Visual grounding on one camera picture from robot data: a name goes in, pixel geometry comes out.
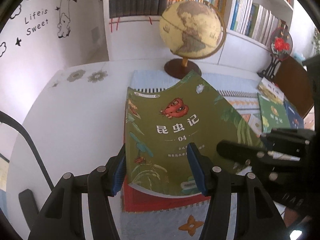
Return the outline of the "person's right hand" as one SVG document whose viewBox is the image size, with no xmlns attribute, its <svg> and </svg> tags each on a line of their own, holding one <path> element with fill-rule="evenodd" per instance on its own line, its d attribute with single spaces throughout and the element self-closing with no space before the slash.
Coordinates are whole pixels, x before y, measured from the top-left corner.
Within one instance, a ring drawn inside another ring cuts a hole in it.
<svg viewBox="0 0 320 240">
<path fill-rule="evenodd" d="M 285 208 L 284 223 L 287 228 L 306 223 L 307 221 L 307 217 L 302 218 L 295 210 L 289 209 L 288 207 Z"/>
</svg>

